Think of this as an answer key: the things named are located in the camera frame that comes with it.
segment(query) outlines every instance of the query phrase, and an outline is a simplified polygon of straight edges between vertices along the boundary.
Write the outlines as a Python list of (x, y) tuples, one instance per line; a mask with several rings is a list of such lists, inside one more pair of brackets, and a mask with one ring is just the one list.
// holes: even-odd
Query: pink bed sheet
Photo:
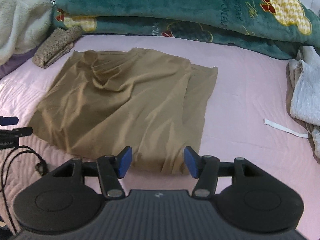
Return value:
[[(263, 123), (263, 119), (267, 118), (297, 132), (306, 132), (286, 111), (287, 61), (272, 59), (238, 47), (168, 37), (86, 36), (77, 42), (74, 50), (129, 51), (133, 47), (156, 49), (188, 58), (193, 64), (219, 68), (216, 87), (207, 105), (199, 154), (214, 155), (221, 161), (228, 162), (232, 162), (235, 157), (244, 157), (296, 190), (305, 205), (297, 229), (306, 238), (318, 240), (320, 166), (313, 158), (311, 146), (307, 139), (295, 137)], [(69, 56), (70, 54), (65, 55), (47, 70), (37, 68), (29, 60), (1, 80), (0, 115), (15, 115), (21, 111), (18, 110), (19, 107), (24, 107), (26, 110), (20, 119), (26, 124), (36, 103)], [(37, 86), (38, 94), (32, 102), (22, 104), (20, 100), (24, 100), (23, 96), (14, 102), (1, 99), (6, 86), (10, 85), (10, 91), (15, 91), (14, 86), (27, 83)], [(23, 142), (29, 142), (29, 146), (40, 154), (41, 151), (45, 152), (44, 156), (48, 156), (48, 162), (53, 166), (60, 165), (71, 157), (62, 157), (61, 151), (41, 146), (44, 142), (31, 138)], [(12, 168), (10, 178), (14, 177), (24, 183), (14, 190), (14, 194), (10, 194), (11, 200), (37, 178), (34, 171), (23, 172), (18, 170), (17, 165)], [(86, 183), (99, 191), (96, 179), (87, 178)], [(191, 190), (195, 183), (196, 180), (190, 176), (163, 176), (134, 170), (130, 170), (121, 181), (126, 192), (130, 189)], [(217, 193), (230, 183), (230, 178), (219, 179)], [(0, 215), (6, 217), (3, 205), (0, 207)]]

